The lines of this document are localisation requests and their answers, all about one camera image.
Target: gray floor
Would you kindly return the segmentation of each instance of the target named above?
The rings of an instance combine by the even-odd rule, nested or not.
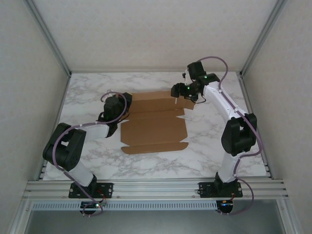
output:
[[[241,209],[249,201],[234,202]],[[27,234],[283,234],[276,202],[255,201],[242,214],[215,211],[115,211],[92,218],[79,212],[35,211]]]

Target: cardboard flap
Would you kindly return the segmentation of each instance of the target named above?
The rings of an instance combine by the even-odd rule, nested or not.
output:
[[[171,91],[158,91],[132,94],[129,113],[194,109],[194,103],[184,97],[175,98]]]
[[[145,118],[168,118],[168,117],[176,117],[183,116],[183,109],[176,109],[171,111],[153,111],[153,112],[141,112],[141,113],[132,113],[127,117],[127,120],[132,119],[145,119]]]
[[[134,154],[184,150],[188,145],[189,143],[187,142],[175,142],[167,144],[126,146],[122,147],[121,150],[126,154],[134,155]]]
[[[129,146],[180,142],[186,137],[182,118],[133,119],[121,124],[121,142]]]

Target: flat cardboard sheet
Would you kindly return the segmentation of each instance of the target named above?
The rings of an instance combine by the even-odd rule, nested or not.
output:
[[[132,94],[127,122],[121,124],[121,142],[126,154],[144,154],[183,150],[188,143],[183,108],[194,103],[183,97],[171,97],[170,91]]]

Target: black bracket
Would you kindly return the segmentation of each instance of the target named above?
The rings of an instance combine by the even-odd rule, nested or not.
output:
[[[113,183],[97,183],[92,198],[112,198]],[[75,183],[72,183],[69,190],[69,198],[88,198]]]
[[[200,195],[200,198],[243,197],[239,182],[234,183],[230,189],[223,190],[222,193],[218,192],[214,182],[200,182],[198,186],[197,193]]]

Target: white marble table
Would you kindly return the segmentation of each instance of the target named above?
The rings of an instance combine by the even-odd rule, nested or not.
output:
[[[73,74],[60,122],[70,125],[93,122],[103,111],[99,98],[108,89],[118,92],[170,90],[183,82],[182,72],[166,73],[103,73]],[[216,73],[220,78],[223,72]],[[235,72],[229,72],[224,89],[243,109],[247,109]],[[183,151],[127,155],[121,151],[120,126],[106,139],[87,142],[81,161],[98,179],[148,179],[214,177],[221,166],[223,148],[221,136],[225,124],[209,102],[185,110],[189,146]],[[240,164],[240,176],[264,176],[261,156],[245,158]],[[44,180],[68,180],[48,163]]]

